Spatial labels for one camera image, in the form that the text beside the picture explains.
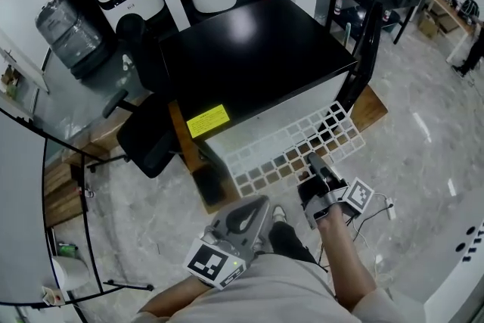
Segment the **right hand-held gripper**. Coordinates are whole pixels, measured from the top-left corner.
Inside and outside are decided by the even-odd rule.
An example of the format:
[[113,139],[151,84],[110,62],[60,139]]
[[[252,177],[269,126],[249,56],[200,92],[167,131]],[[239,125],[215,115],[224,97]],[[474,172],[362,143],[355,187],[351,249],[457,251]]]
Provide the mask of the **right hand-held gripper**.
[[317,228],[318,220],[323,219],[334,204],[339,204],[349,217],[356,218],[365,212],[374,189],[359,178],[348,185],[315,152],[309,153],[306,161],[316,176],[303,182],[297,190],[311,230]]

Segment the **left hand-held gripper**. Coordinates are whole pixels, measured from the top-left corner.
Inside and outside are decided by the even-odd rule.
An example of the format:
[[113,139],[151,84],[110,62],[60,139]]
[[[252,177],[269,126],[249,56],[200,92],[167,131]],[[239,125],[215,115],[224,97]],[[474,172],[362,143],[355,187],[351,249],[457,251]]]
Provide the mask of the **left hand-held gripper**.
[[183,268],[219,290],[226,288],[251,266],[254,246],[263,243],[262,231],[270,208],[265,195],[243,197],[224,206],[193,241]]

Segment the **white lattice shelf rack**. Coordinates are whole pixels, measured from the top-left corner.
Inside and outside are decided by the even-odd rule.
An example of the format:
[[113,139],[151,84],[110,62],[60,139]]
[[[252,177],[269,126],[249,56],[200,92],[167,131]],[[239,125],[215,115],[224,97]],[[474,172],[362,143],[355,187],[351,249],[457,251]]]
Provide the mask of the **white lattice shelf rack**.
[[314,152],[333,166],[365,145],[339,102],[327,105],[225,157],[240,197],[287,191],[314,176],[306,157]]

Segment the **person's right forearm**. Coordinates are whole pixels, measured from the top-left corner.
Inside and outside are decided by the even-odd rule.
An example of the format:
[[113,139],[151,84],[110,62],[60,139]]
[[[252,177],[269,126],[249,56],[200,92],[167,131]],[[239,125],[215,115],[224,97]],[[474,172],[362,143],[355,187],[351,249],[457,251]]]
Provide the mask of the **person's right forearm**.
[[351,312],[364,297],[377,289],[376,282],[358,256],[339,204],[332,205],[317,224],[336,297]]

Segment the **person's left forearm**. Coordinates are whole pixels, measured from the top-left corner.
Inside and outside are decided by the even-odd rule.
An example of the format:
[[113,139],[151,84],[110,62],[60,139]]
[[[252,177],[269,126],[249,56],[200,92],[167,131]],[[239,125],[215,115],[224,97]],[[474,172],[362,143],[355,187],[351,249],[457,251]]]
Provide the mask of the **person's left forearm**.
[[149,300],[139,312],[147,312],[157,318],[168,318],[194,302],[212,287],[199,278],[189,276],[172,285]]

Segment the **person's light shirt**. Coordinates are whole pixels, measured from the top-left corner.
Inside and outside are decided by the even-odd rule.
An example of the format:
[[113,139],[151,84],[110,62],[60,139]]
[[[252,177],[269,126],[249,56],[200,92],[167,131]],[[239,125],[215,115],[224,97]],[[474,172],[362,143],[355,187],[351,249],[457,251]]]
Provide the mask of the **person's light shirt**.
[[350,312],[336,301],[323,270],[275,254],[257,258],[224,290],[213,288],[168,318],[138,312],[132,323],[409,323],[381,288]]

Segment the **wooden table with black legs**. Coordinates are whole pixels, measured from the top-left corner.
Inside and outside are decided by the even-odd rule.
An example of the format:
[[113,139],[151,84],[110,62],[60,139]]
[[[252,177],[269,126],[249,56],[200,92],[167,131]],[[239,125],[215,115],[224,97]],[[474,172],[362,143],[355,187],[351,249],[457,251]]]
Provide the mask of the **wooden table with black legs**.
[[[222,199],[215,204],[208,204],[205,196],[212,190],[201,188],[197,183],[196,186],[200,193],[200,199],[205,211],[208,214],[216,213],[224,205],[232,203],[240,198],[237,189],[229,176],[225,165],[221,166],[208,157],[209,151],[203,151],[202,147],[197,145],[191,138],[188,127],[177,101],[168,103],[169,114],[174,125],[175,133],[181,146],[181,152],[185,158],[185,164],[190,172],[209,168],[215,173],[215,192],[222,194]],[[375,124],[388,113],[387,108],[375,94],[374,90],[367,85],[355,102],[350,113],[350,117],[358,131],[363,132],[366,128]]]

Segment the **yellow warning sticker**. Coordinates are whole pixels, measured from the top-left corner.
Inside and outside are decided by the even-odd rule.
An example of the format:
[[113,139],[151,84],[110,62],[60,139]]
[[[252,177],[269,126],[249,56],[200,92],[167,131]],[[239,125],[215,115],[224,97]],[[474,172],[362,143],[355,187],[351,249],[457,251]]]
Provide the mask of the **yellow warning sticker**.
[[222,104],[188,120],[188,131],[192,138],[201,136],[222,124],[230,121],[230,118]]

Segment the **teal waste bin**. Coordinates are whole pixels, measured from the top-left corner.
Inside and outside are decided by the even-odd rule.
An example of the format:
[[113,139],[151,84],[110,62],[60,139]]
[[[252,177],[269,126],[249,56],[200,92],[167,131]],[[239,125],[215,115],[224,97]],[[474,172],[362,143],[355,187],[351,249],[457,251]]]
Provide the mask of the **teal waste bin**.
[[400,16],[396,11],[385,10],[383,12],[382,30],[385,32],[391,33],[399,22]]

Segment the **cardboard box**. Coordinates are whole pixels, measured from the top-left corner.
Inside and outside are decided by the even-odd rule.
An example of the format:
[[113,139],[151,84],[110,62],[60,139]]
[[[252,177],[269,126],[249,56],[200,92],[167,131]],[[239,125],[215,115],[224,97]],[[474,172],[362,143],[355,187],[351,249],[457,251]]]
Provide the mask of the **cardboard box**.
[[439,23],[427,11],[421,13],[418,30],[424,34],[428,39],[434,39],[439,31]]

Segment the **white cylinder container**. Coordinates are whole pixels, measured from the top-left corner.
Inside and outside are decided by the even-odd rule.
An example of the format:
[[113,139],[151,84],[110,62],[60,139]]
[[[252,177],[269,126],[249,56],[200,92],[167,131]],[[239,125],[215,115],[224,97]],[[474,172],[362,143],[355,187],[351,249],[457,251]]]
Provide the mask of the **white cylinder container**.
[[87,265],[82,260],[53,256],[51,261],[61,290],[72,291],[89,282],[90,273]]

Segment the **wooden desk with white legs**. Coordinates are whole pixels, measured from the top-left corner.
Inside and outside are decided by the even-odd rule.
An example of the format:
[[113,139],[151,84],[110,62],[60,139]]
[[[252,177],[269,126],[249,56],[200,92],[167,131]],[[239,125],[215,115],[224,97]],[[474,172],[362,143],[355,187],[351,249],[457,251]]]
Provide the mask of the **wooden desk with white legs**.
[[449,53],[446,58],[446,62],[448,64],[452,64],[452,61],[455,55],[460,51],[462,45],[474,35],[476,27],[472,24],[469,24],[465,21],[462,17],[458,16],[458,12],[446,1],[446,0],[429,0],[428,3],[428,11],[432,10],[432,7],[436,5],[441,8],[445,16],[450,17],[453,23],[458,26],[458,30],[460,31],[461,35],[458,40],[451,37],[451,33],[445,33],[442,29],[440,29],[440,33],[447,39],[450,45]]

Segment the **black backpack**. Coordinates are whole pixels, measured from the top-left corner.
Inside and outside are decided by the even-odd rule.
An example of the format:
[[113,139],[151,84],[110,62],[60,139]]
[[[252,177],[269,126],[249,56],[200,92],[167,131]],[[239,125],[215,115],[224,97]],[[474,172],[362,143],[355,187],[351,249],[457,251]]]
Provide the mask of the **black backpack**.
[[474,0],[465,0],[461,3],[458,15],[462,18],[478,18],[479,6]]

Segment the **whiteboard on black stand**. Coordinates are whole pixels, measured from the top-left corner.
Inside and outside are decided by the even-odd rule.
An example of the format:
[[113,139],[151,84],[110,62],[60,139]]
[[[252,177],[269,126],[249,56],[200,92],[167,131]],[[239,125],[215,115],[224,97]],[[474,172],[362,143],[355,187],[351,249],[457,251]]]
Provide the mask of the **whiteboard on black stand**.
[[57,308],[42,286],[59,288],[44,213],[48,142],[70,144],[0,108],[0,305]]

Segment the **large clear water jug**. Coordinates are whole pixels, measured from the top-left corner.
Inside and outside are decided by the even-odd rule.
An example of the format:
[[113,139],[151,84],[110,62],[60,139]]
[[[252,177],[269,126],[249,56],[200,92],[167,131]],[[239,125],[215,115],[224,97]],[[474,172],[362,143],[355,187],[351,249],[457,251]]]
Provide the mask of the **large clear water jug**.
[[95,0],[48,0],[35,24],[75,79],[86,78],[116,50],[113,29]]

